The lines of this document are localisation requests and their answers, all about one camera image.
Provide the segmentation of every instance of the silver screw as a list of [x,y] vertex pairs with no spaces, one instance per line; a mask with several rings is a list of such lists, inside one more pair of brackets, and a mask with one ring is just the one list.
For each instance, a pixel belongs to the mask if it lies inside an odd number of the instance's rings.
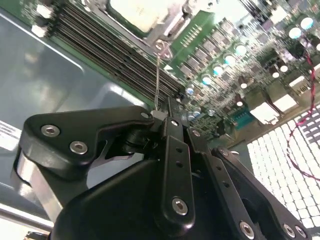
[[174,198],[172,200],[172,207],[173,210],[179,215],[186,215],[188,213],[187,204],[180,198]]
[[296,237],[296,234],[295,232],[292,230],[291,227],[289,227],[287,224],[283,224],[283,228],[285,230],[285,232],[292,238],[295,238]]
[[298,233],[304,237],[305,239],[307,238],[307,234],[301,229],[299,226],[295,226],[295,229],[298,231]]
[[54,125],[44,125],[41,127],[41,132],[43,135],[53,138],[60,134],[60,129]]
[[227,157],[229,154],[225,151],[225,150],[223,150],[223,149],[220,149],[220,153],[223,155],[223,156],[225,156],[225,157]]
[[196,135],[197,137],[200,137],[200,133],[197,130],[193,130],[192,131],[194,135]]
[[171,123],[175,126],[178,126],[179,124],[175,120],[171,120]]
[[144,117],[145,119],[148,119],[148,118],[149,118],[149,115],[146,114],[145,112],[142,112],[142,113],[141,113],[141,116]]
[[75,154],[83,155],[88,151],[88,147],[82,141],[73,141],[70,144],[70,150]]
[[245,221],[241,221],[240,224],[240,229],[243,232],[243,234],[250,240],[255,238],[255,232],[254,230],[250,227],[248,223]]

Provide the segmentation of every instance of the capacitor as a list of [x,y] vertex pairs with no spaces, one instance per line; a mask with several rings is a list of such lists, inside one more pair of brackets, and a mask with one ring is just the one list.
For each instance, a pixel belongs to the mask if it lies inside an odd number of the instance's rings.
[[189,111],[188,112],[188,121],[191,122],[194,119],[195,119],[194,112],[193,111]]
[[248,87],[248,81],[244,76],[240,76],[238,78],[238,83],[242,89],[246,89]]
[[314,20],[309,16],[302,16],[299,18],[300,26],[304,30],[310,29],[314,25]]
[[318,51],[320,51],[320,38],[318,38],[317,36],[312,36],[311,37],[311,45],[313,47],[315,47],[315,49],[317,49]]
[[201,114],[201,108],[200,107],[195,107],[194,109],[193,109],[193,116],[196,118],[196,117],[198,117],[199,115]]
[[286,63],[283,60],[279,60],[276,63],[278,69],[280,69],[281,72],[285,73],[286,71],[288,71],[288,66],[286,65]]
[[238,107],[241,107],[241,106],[244,105],[243,100],[242,100],[242,98],[241,98],[241,96],[240,96],[239,93],[236,93],[236,94],[235,94],[235,96],[234,96],[234,102],[236,103],[236,105],[237,105]]
[[189,84],[185,89],[185,93],[189,95],[193,95],[194,91],[195,91],[195,86],[193,84]]
[[210,110],[208,111],[208,115],[209,115],[210,117],[213,117],[213,116],[215,115],[215,111],[212,110],[212,109],[210,109]]
[[288,29],[288,35],[291,39],[297,39],[301,36],[301,29],[299,27],[292,26]]
[[272,65],[272,66],[269,68],[269,73],[271,74],[271,76],[272,76],[274,79],[276,79],[276,78],[278,78],[278,77],[280,76],[277,68],[276,68],[274,65]]
[[242,43],[238,43],[237,45],[235,45],[234,50],[235,54],[237,54],[238,56],[244,56],[247,53],[247,48]]
[[223,58],[224,62],[230,66],[236,63],[236,58],[231,53],[226,53]]
[[218,63],[214,64],[212,68],[213,68],[214,75],[220,76],[224,72],[222,66]]
[[210,85],[212,83],[210,74],[206,73],[202,75],[202,83],[204,85]]

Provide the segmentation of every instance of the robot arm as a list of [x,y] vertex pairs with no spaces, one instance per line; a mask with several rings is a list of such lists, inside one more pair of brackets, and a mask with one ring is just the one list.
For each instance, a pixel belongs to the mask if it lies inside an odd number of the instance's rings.
[[[227,149],[168,107],[35,115],[24,123],[12,176],[54,222],[51,240],[310,240],[298,221]],[[144,159],[88,189],[96,164]]]

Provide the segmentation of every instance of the green circuit board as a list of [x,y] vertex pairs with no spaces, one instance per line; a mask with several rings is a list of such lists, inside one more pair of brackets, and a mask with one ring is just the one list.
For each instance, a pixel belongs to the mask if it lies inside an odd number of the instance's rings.
[[[28,25],[32,25],[38,14],[36,9],[39,2],[37,0],[3,0],[0,1],[0,7]],[[178,37],[171,42],[172,57],[160,61],[160,67],[175,81],[186,88],[193,85],[193,94],[188,96],[190,101],[185,104],[185,108],[188,112],[194,111],[197,107],[201,108],[200,114],[192,123],[206,136],[210,135],[212,129],[222,119],[234,125],[236,129],[253,121],[254,117],[249,113],[246,104],[240,107],[235,104],[234,98],[238,93],[245,99],[245,96],[252,90],[263,89],[274,81],[280,81],[288,93],[297,95],[288,85],[293,78],[292,73],[303,76],[309,73],[304,59],[297,57],[288,59],[286,56],[288,51],[284,50],[294,48],[297,42],[297,39],[291,39],[288,36],[288,32],[293,26],[299,25],[298,22],[302,16],[308,16],[313,19],[313,25],[307,30],[303,29],[302,35],[320,35],[320,2],[317,0],[275,1],[275,4],[281,7],[282,12],[277,13],[280,20],[274,20],[275,23],[271,23],[271,26],[262,24],[252,16],[250,18],[250,13],[246,11],[241,12],[239,9],[238,13],[235,13],[228,9],[228,5],[235,8],[242,6],[240,2],[238,0],[224,1],[224,3],[220,1],[214,5],[216,10],[210,12],[200,10]],[[103,12],[88,10],[88,4],[83,0],[71,0],[68,4],[74,5],[88,18],[113,32],[143,58],[156,64],[155,54],[135,44],[117,28],[105,22],[102,17]],[[260,9],[262,14],[270,17],[268,14],[271,6],[260,7]],[[69,47],[63,40],[58,37],[53,37],[52,40],[102,74],[109,75],[108,71]],[[239,44],[245,46],[245,54],[237,54],[236,47]],[[314,48],[308,51],[312,56],[317,54]],[[234,58],[234,64],[226,63],[227,55]],[[280,72],[279,77],[274,79],[266,65],[279,56],[286,59],[288,71]],[[223,70],[220,75],[214,73],[214,67],[217,65]],[[210,84],[203,83],[205,74],[210,77]],[[240,76],[251,80],[246,89],[241,89],[238,84]],[[139,91],[132,90],[121,82],[118,83],[144,102],[152,105],[152,101],[142,96]],[[208,115],[209,110],[214,110],[214,114]]]

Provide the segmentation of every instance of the screw hole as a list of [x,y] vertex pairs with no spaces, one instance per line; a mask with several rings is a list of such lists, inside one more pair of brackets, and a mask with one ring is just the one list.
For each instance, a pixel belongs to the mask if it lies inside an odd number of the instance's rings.
[[45,130],[48,134],[54,134],[55,133],[55,130],[53,128],[47,128]]
[[225,182],[225,181],[223,181],[222,183],[223,183],[223,185],[224,185],[226,188],[229,188],[229,187],[230,187],[230,184],[229,184],[229,183],[227,183],[227,182]]
[[245,230],[248,234],[250,234],[250,233],[251,233],[250,228],[248,228],[247,226],[244,226],[244,230]]
[[177,206],[180,210],[184,209],[184,206],[181,204],[181,202],[178,202],[178,203],[176,204],[176,206]]
[[181,162],[179,162],[179,161],[176,161],[175,162],[175,165],[177,165],[179,168],[183,168],[183,164],[181,163]]
[[76,144],[74,147],[76,149],[80,149],[80,150],[84,149],[84,147],[82,145],[80,145],[80,144]]

